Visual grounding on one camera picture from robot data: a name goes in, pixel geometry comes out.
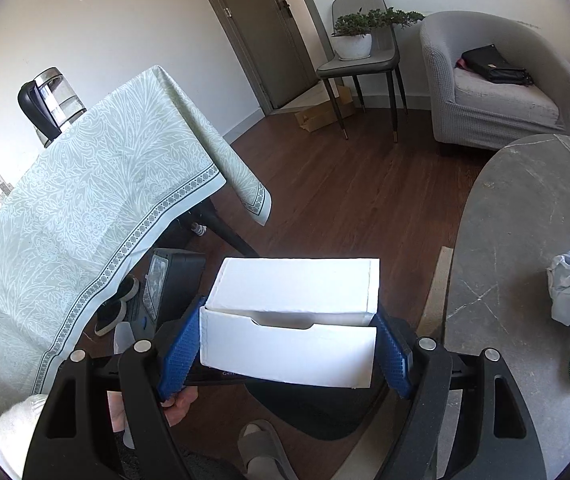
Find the person's left hand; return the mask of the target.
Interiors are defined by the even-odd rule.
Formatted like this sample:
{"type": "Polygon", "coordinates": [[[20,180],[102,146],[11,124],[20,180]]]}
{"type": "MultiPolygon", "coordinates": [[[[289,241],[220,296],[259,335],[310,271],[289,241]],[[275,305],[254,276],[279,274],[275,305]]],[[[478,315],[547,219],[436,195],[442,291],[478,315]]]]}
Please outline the person's left hand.
{"type": "MultiPolygon", "coordinates": [[[[114,432],[121,432],[125,428],[126,415],[121,392],[107,392],[108,405],[114,432]]],[[[186,387],[180,392],[170,396],[161,403],[164,416],[170,427],[179,424],[189,412],[192,404],[198,399],[198,388],[186,387]]]]}

